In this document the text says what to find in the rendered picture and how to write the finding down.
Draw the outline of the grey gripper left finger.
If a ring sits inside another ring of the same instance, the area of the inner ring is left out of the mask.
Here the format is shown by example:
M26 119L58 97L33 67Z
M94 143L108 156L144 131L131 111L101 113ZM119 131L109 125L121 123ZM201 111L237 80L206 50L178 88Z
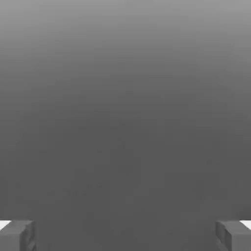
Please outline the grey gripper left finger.
M0 251L36 251L36 223L0 220Z

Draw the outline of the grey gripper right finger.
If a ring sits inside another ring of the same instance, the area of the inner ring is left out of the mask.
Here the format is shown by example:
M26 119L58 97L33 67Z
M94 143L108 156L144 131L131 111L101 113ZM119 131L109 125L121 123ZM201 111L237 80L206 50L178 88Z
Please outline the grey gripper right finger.
M251 220L217 221L215 234L219 251L251 251Z

